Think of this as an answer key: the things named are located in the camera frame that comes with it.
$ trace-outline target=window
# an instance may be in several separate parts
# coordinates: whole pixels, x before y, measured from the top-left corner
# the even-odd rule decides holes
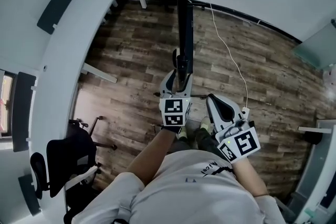
[[[3,76],[2,80],[2,88],[1,88],[1,100],[0,100],[0,133],[2,136],[4,134],[8,134],[9,131],[9,100],[11,98],[11,89],[13,84],[13,78],[7,76],[6,74]]]
[[[11,134],[11,113],[14,74],[0,70],[0,150],[13,148]]]

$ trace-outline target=person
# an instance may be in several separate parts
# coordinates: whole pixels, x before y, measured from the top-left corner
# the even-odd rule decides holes
[[[209,135],[209,118],[195,131],[163,128],[127,171],[98,195],[72,223],[284,224],[274,198],[247,158],[232,165]]]

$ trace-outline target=black strap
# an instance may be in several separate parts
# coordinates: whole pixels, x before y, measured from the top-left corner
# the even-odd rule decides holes
[[[126,220],[117,218],[112,222],[112,224],[129,224],[129,223]]]
[[[178,134],[181,130],[181,126],[162,126],[161,129],[166,129],[173,133]]]

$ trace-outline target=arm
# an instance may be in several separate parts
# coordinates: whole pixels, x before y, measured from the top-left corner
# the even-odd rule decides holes
[[[127,172],[135,174],[146,186],[159,170],[171,147],[175,133],[162,129],[152,142],[132,161]]]
[[[232,164],[237,181],[253,195],[253,197],[268,195],[264,181],[254,170],[247,158],[243,158]]]

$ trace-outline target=white desk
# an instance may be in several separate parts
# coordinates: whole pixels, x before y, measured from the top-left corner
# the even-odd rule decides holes
[[[293,212],[294,223],[301,224],[308,220],[326,223],[336,211],[336,201],[328,209],[320,206],[336,171],[335,124],[335,120],[317,120],[317,129],[299,128],[300,131],[321,132],[323,137],[319,144],[312,146],[300,182],[288,203],[287,208]]]
[[[72,0],[51,36],[33,94],[29,128],[29,153],[41,153],[46,163],[48,142],[65,137],[84,60],[113,1]],[[145,0],[140,2],[146,8]],[[39,204],[50,222],[63,223],[66,213],[64,188],[54,198],[44,191]]]

